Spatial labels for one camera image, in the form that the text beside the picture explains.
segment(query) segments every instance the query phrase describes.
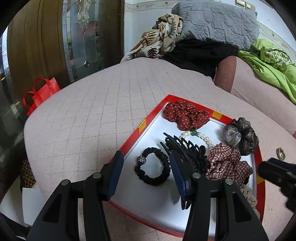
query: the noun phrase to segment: silver bolt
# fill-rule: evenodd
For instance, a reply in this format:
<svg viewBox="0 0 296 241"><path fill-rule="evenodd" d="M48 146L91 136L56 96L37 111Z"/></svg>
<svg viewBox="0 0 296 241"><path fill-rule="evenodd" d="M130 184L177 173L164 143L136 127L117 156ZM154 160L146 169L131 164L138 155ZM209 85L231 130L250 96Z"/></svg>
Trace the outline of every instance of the silver bolt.
<svg viewBox="0 0 296 241"><path fill-rule="evenodd" d="M193 178L200 178L201 175L200 175L200 173L198 173L198 172L194 172L194 173L192 174L192 177L193 177Z"/></svg>
<svg viewBox="0 0 296 241"><path fill-rule="evenodd" d="M68 185L68 183L69 183L69 180L68 180L68 179L64 179L64 180L61 181L61 184L62 184L63 186Z"/></svg>
<svg viewBox="0 0 296 241"><path fill-rule="evenodd" d="M102 175L101 175L101 173L99 173L99 172L96 172L96 173L94 173L93 174L93 178L94 179L98 179L98 178L100 178Z"/></svg>
<svg viewBox="0 0 296 241"><path fill-rule="evenodd" d="M233 183L233 180L227 178L227 179L225 180L225 182L226 182L226 184L231 185L231 184Z"/></svg>

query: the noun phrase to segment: black cloth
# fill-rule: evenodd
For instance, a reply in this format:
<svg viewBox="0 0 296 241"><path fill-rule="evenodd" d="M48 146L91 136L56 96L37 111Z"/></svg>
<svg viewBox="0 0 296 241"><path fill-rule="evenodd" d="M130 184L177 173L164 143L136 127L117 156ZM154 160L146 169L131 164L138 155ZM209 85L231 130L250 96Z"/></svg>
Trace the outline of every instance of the black cloth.
<svg viewBox="0 0 296 241"><path fill-rule="evenodd" d="M194 70L214 79L216 67L221 60L237 55L237 48L230 44L212 40L183 40L176 43L172 52L163 59L181 69Z"/></svg>

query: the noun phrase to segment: green blanket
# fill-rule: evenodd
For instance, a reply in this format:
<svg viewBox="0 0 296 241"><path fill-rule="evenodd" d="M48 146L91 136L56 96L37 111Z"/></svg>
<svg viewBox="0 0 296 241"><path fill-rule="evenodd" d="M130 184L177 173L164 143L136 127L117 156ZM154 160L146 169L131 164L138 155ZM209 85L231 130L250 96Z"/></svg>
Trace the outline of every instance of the green blanket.
<svg viewBox="0 0 296 241"><path fill-rule="evenodd" d="M296 103L296 64L286 52L265 39L256 40L252 48L254 53L239 51L237 56L244 59L263 81L282 89Z"/></svg>

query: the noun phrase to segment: yellow sticker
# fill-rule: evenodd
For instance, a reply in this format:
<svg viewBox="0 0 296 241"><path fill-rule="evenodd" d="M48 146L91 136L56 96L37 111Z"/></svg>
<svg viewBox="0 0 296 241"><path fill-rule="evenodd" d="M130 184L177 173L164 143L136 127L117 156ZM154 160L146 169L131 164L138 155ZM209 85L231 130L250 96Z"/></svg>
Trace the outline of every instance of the yellow sticker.
<svg viewBox="0 0 296 241"><path fill-rule="evenodd" d="M214 111L212 114L212 117L215 117L216 119L221 119L222 114L220 112Z"/></svg>
<svg viewBox="0 0 296 241"><path fill-rule="evenodd" d="M265 180L265 179L263 179L262 177L259 177L259 176L257 175L257 185L258 185L259 183L261 183L261 182L264 182L264 180Z"/></svg>
<svg viewBox="0 0 296 241"><path fill-rule="evenodd" d="M146 119L143 120L142 123L138 126L139 133L141 133L145 127L146 127Z"/></svg>

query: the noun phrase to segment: red bag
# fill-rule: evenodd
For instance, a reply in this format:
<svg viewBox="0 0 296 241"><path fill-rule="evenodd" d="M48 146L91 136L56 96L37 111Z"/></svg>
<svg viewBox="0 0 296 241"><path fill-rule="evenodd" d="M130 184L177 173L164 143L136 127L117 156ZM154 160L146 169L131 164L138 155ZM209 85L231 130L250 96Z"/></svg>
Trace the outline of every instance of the red bag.
<svg viewBox="0 0 296 241"><path fill-rule="evenodd" d="M36 91L35 85L38 81L44 80L45 84L38 90ZM51 80L44 79L44 78L37 78L34 81L33 85L33 91L28 91L24 94L23 98L23 104L24 106L29 110L27 115L29 116L32 114L32 112L39 106L41 105L45 100L47 100L50 96L54 95L56 92L60 90L60 87L56 81L55 78L52 78ZM26 95L32 94L32 100L33 104L30 106L25 100Z"/></svg>

